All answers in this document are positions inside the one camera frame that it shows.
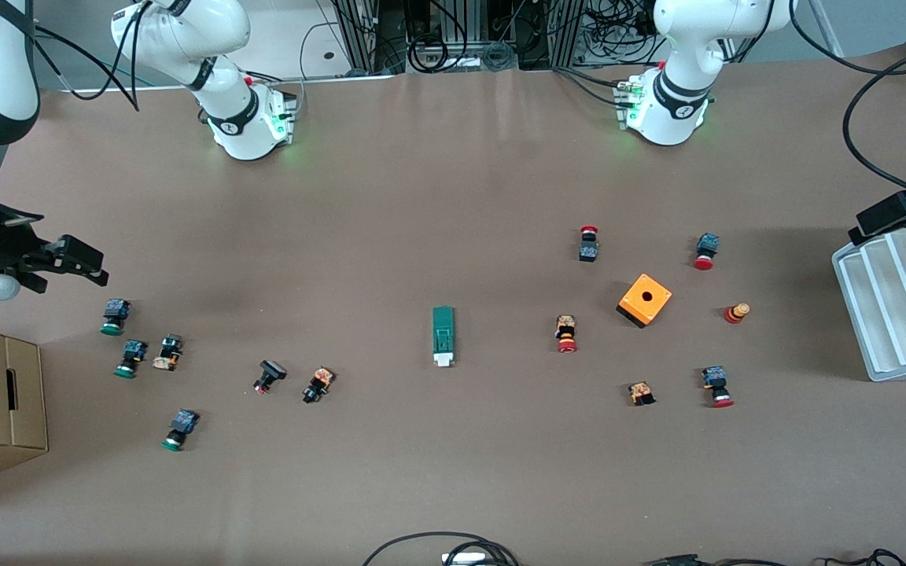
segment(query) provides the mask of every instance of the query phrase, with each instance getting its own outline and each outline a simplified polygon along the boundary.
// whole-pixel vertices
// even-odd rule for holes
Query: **orange push button switch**
[[[666,287],[643,273],[617,302],[617,312],[632,320],[635,326],[644,329],[659,315],[670,296],[672,293]]]

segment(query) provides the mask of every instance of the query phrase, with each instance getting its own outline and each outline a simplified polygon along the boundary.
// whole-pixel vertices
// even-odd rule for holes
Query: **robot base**
[[[639,132],[648,141],[659,145],[676,145],[684,143],[694,129],[705,122],[705,108],[708,101],[698,107],[697,111],[687,114],[687,118],[673,118],[666,108],[655,96],[652,83],[659,75],[658,68],[651,68],[641,75],[632,75],[630,85],[639,90],[637,93],[621,92],[614,89],[614,101],[620,105],[617,109],[617,119],[622,130],[633,129]]]
[[[279,90],[264,85],[252,85],[258,94],[258,112],[237,135],[222,132],[212,121],[208,125],[215,134],[215,143],[241,161],[253,161],[269,154],[274,148],[292,143],[296,129],[298,100],[285,97]]]

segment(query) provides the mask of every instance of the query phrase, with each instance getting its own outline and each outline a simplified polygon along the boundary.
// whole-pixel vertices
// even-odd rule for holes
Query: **handle hole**
[[[15,411],[16,409],[16,370],[7,369],[6,370],[6,390],[9,393],[9,409],[10,411]]]

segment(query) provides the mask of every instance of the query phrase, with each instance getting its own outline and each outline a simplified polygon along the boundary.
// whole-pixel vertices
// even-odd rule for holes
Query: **orange control box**
[[[666,287],[643,273],[617,302],[617,312],[634,322],[635,326],[644,329],[659,315],[669,297],[672,297],[672,293]]]

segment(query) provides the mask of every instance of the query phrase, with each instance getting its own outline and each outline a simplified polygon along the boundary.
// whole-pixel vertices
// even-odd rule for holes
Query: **metal frame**
[[[338,27],[341,29],[341,41],[348,51],[352,68],[372,72],[374,61],[371,55],[377,44],[377,36],[364,30],[374,29],[373,5],[366,0],[331,0],[331,4],[334,4]]]
[[[579,40],[579,14],[585,8],[586,0],[546,0],[558,9],[554,11],[554,20],[547,22],[550,29],[557,33],[547,37],[547,47],[551,51],[549,58],[551,68],[572,67],[575,60],[576,44]]]
[[[467,44],[484,42],[483,28],[488,26],[488,18],[483,17],[481,0],[442,0],[443,7],[449,10],[450,14],[456,15],[457,21],[467,32]],[[447,46],[457,46],[463,44],[463,36],[460,35],[460,29],[453,23],[446,14],[441,10],[438,12],[440,25],[443,30],[443,42]]]
[[[816,18],[816,27],[820,29],[820,35],[823,36],[823,44],[827,49],[838,57],[844,57],[845,51],[841,48],[841,42],[838,41],[837,33],[831,28],[831,16],[823,7],[821,0],[809,0],[809,8],[813,11],[813,17]]]

